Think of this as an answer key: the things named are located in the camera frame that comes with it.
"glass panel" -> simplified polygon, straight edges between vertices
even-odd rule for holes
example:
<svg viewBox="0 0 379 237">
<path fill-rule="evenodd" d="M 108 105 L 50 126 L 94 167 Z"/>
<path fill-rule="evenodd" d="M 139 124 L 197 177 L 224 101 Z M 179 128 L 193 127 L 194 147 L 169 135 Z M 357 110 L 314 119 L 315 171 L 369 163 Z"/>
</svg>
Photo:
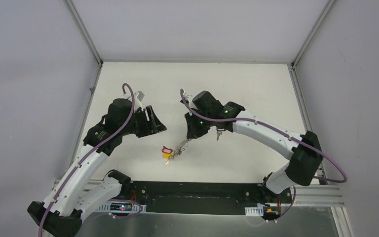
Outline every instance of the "glass panel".
<svg viewBox="0 0 379 237">
<path fill-rule="evenodd" d="M 118 220 L 92 213 L 78 237 L 337 237 L 329 207 L 293 207 L 278 223 L 261 217 L 146 213 Z"/>
</svg>

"aluminum frame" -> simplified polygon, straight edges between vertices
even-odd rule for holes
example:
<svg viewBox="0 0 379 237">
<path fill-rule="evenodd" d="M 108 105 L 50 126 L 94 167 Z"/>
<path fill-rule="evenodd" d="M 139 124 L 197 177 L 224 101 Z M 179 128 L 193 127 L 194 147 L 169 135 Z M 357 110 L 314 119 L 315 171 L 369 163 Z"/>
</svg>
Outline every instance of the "aluminum frame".
<svg viewBox="0 0 379 237">
<path fill-rule="evenodd" d="M 293 88 L 295 91 L 297 103 L 299 105 L 299 109 L 302 115 L 303 119 L 303 124 L 304 127 L 307 130 L 312 131 L 312 124 L 309 119 L 309 112 L 308 112 L 308 107 L 306 100 L 303 97 L 303 91 L 301 84 L 299 82 L 299 79 L 297 78 L 297 73 L 296 73 L 296 66 L 300 62 L 302 56 L 304 53 L 307 51 L 308 47 L 312 43 L 312 40 L 314 39 L 315 35 L 318 33 L 320 27 L 324 23 L 326 16 L 329 14 L 333 6 L 337 0 L 328 0 L 325 7 L 323 8 L 321 14 L 319 15 L 318 19 L 316 20 L 315 24 L 313 25 L 310 33 L 308 34 L 307 38 L 305 39 L 300 51 L 298 52 L 296 58 L 292 63 L 287 63 L 287 62 L 226 62 L 226 63 L 258 63 L 258 64 L 287 64 L 288 65 L 288 70 L 292 79 L 293 83 Z M 96 88 L 96 85 L 99 80 L 99 76 L 102 70 L 102 64 L 103 60 L 101 59 L 94 43 L 92 42 L 92 39 L 86 30 L 86 27 L 73 3 L 72 0 L 64 0 L 64 3 L 66 5 L 66 8 L 68 9 L 69 13 L 72 16 L 73 21 L 75 22 L 80 34 L 82 35 L 85 43 L 87 44 L 90 52 L 93 54 L 96 62 L 99 65 L 98 73 L 95 77 L 94 85 L 92 88 L 90 88 L 91 95 L 89 97 L 89 100 L 87 102 L 87 109 L 86 113 L 82 119 L 81 122 L 81 128 L 80 128 L 80 133 L 78 135 L 77 141 L 76 141 L 76 148 L 73 151 L 71 161 L 75 159 L 76 152 L 78 145 L 80 143 L 80 138 L 81 134 L 84 129 L 85 121 L 87 118 L 87 115 L 89 113 L 90 105 L 92 103 L 94 91 Z M 200 63 L 199 61 L 183 61 L 183 62 L 188 62 L 188 63 Z M 205 61 L 203 63 L 223 63 L 223 62 L 216 62 L 216 61 Z M 87 192 L 91 190 L 93 187 L 96 185 L 100 184 L 102 180 L 90 180 L 88 184 L 85 186 L 84 191 Z M 346 213 L 346 209 L 344 207 L 344 203 L 341 197 L 341 193 L 339 191 L 339 188 L 334 185 L 312 185 L 309 187 L 302 187 L 302 186 L 296 186 L 296 191 L 297 191 L 297 196 L 296 196 L 296 201 L 294 203 L 294 206 L 325 206 L 325 207 L 331 207 L 332 212 L 334 214 L 334 220 L 335 224 L 339 233 L 340 237 L 353 237 L 352 233 L 352 228 L 348 219 L 348 215 Z M 44 235 L 45 237 L 50 237 L 52 236 L 48 232 L 45 232 Z"/>
<path fill-rule="evenodd" d="M 290 64 L 291 62 L 272 61 L 217 61 L 217 60 L 104 60 L 106 63 L 233 63 L 233 64 Z"/>
</svg>

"white wall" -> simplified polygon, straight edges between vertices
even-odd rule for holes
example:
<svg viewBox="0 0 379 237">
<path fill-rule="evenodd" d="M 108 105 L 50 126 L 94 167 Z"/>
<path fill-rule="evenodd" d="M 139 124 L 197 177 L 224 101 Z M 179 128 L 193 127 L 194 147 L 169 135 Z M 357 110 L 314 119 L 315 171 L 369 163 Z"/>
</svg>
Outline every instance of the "white wall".
<svg viewBox="0 0 379 237">
<path fill-rule="evenodd" d="M 165 166 L 162 147 L 174 149 L 187 134 L 187 110 L 179 102 L 180 88 L 194 96 L 208 90 L 223 104 L 239 103 L 258 118 L 304 133 L 286 65 L 217 63 L 105 63 L 85 131 L 122 96 L 124 82 L 145 93 L 144 104 L 153 106 L 168 130 L 141 139 L 124 137 L 93 179 L 118 169 L 133 180 L 258 183 L 288 162 L 273 149 L 240 134 L 224 132 L 216 141 L 212 128 Z"/>
<path fill-rule="evenodd" d="M 341 189 L 355 236 L 379 236 L 379 1 L 338 1 L 298 77 L 322 148 L 349 175 Z"/>
<path fill-rule="evenodd" d="M 62 0 L 0 1 L 0 236 L 66 168 L 97 65 Z"/>
<path fill-rule="evenodd" d="M 292 62 L 327 0 L 74 0 L 104 60 Z"/>
</svg>

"key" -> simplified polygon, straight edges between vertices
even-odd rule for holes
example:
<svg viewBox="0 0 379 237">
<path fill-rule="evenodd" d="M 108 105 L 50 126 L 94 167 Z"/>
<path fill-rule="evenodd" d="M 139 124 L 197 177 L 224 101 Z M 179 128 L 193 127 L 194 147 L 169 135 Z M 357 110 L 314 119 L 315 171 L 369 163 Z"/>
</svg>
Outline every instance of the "key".
<svg viewBox="0 0 379 237">
<path fill-rule="evenodd" d="M 219 137 L 222 135 L 221 131 L 217 131 L 217 141 L 219 140 Z"/>
</svg>

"black joint housing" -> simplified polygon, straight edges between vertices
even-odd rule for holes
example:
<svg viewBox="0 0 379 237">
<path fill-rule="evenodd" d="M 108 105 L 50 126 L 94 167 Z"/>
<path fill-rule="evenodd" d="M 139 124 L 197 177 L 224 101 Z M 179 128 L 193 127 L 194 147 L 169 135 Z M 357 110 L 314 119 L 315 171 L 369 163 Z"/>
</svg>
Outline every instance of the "black joint housing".
<svg viewBox="0 0 379 237">
<path fill-rule="evenodd" d="M 306 134 L 301 135 L 301 137 L 304 143 L 311 145 L 320 151 L 322 150 L 319 139 L 315 133 L 307 131 Z M 323 157 L 303 145 L 293 148 L 292 151 L 294 153 L 291 156 L 290 163 L 288 164 L 285 173 L 297 184 L 309 186 L 317 169 L 322 163 Z"/>
<path fill-rule="evenodd" d="M 131 108 L 131 104 L 131 101 L 127 99 L 115 99 L 108 107 L 108 113 L 102 116 L 97 125 L 88 130 L 83 140 L 84 146 L 89 144 L 96 147 L 116 133 L 126 122 L 131 109 L 134 109 Z M 138 138 L 141 138 L 165 130 L 166 126 L 157 118 L 152 106 L 146 106 L 144 109 L 139 108 L 133 112 L 127 125 L 115 137 L 101 145 L 97 152 L 104 152 L 110 156 L 113 150 L 122 143 L 125 135 L 135 134 Z"/>
<path fill-rule="evenodd" d="M 212 119 L 232 119 L 237 117 L 240 111 L 245 110 L 243 106 L 234 102 L 228 102 L 223 106 L 220 101 L 216 100 L 208 91 L 202 91 L 196 95 L 192 102 L 197 107 L 197 109 L 193 109 L 195 112 Z M 185 114 L 185 119 L 188 127 L 187 139 L 195 139 L 207 134 L 212 126 L 216 126 L 217 129 L 233 132 L 232 121 L 211 122 L 195 115 L 190 115 L 190 113 Z"/>
<path fill-rule="evenodd" d="M 44 202 L 33 201 L 27 209 L 29 215 L 39 226 L 46 208 Z M 58 212 L 48 212 L 43 229 L 55 237 L 74 237 L 82 226 L 82 210 L 73 210 L 70 216 L 59 216 Z"/>
<path fill-rule="evenodd" d="M 121 184 L 120 194 L 125 195 L 130 192 L 130 181 L 131 178 L 118 170 L 113 170 L 108 174 L 108 177 L 118 180 Z"/>
</svg>

